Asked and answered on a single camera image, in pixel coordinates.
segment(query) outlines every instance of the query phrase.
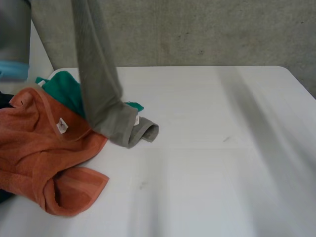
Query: green towel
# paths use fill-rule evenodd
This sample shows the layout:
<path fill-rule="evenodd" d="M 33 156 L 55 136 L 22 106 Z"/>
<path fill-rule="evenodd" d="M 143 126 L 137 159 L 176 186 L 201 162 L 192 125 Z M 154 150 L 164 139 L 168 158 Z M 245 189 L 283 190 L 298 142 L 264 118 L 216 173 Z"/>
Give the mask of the green towel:
<path fill-rule="evenodd" d="M 51 80 L 37 78 L 36 83 L 40 83 L 42 80 L 46 82 L 42 88 L 49 95 L 85 118 L 80 84 L 70 73 L 66 71 L 58 72 Z"/>

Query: white table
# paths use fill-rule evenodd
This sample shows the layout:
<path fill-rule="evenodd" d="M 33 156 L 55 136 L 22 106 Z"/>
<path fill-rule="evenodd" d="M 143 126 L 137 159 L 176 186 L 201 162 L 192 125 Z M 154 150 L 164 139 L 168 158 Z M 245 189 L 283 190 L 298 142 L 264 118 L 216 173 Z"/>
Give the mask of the white table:
<path fill-rule="evenodd" d="M 118 74 L 124 98 L 160 125 L 157 139 L 130 150 L 108 142 L 86 162 L 110 181 L 76 217 L 49 215 L 24 197 L 0 205 L 0 237 L 315 236 L 314 163 L 294 154 L 316 154 L 316 102 L 287 69 L 133 67 Z M 262 149 L 229 98 L 225 85 L 240 83 L 238 74 L 287 160 Z M 289 146 L 289 134 L 299 143 Z"/>

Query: cloth pile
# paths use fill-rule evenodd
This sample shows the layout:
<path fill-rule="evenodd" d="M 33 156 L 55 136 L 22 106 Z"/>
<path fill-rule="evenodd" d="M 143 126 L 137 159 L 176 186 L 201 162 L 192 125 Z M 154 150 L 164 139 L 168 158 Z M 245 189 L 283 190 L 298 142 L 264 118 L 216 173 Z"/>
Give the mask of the cloth pile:
<path fill-rule="evenodd" d="M 109 178 L 74 166 L 98 154 L 107 138 L 40 87 L 21 90 L 10 105 L 0 110 L 0 188 L 54 215 L 89 208 Z M 68 127 L 64 133 L 60 119 Z"/>

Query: towel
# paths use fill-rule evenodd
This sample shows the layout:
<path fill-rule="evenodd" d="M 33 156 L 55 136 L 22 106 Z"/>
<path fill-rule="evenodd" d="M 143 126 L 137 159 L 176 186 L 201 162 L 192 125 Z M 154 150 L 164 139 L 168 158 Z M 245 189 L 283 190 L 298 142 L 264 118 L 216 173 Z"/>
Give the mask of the towel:
<path fill-rule="evenodd" d="M 122 87 L 98 1 L 72 0 L 81 93 L 91 128 L 113 143 L 131 148 L 140 139 L 152 142 L 159 126 L 121 101 Z"/>
<path fill-rule="evenodd" d="M 42 86 L 45 92 L 50 94 L 54 99 L 63 103 L 69 109 L 85 118 L 80 84 L 73 78 L 73 76 L 66 72 L 56 73 L 51 80 L 37 78 L 36 83 L 45 81 Z"/>
<path fill-rule="evenodd" d="M 54 215 L 89 208 L 108 177 L 74 167 L 100 152 L 107 139 L 41 88 L 16 94 L 0 110 L 0 189 L 23 195 Z M 61 134 L 60 118 L 68 129 Z"/>
<path fill-rule="evenodd" d="M 9 104 L 12 97 L 13 95 L 2 94 L 0 91 L 0 109 L 12 108 L 12 106 Z M 7 191 L 0 189 L 0 203 L 4 202 L 12 196 L 12 193 L 8 193 Z"/>

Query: gray wall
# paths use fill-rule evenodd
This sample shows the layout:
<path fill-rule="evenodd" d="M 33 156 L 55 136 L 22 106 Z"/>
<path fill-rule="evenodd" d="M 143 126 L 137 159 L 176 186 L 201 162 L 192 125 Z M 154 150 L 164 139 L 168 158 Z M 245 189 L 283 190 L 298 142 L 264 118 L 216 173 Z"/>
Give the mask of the gray wall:
<path fill-rule="evenodd" d="M 316 96 L 316 0 L 98 0 L 117 66 L 279 65 Z M 76 67 L 70 0 L 33 0 L 54 68 Z"/>

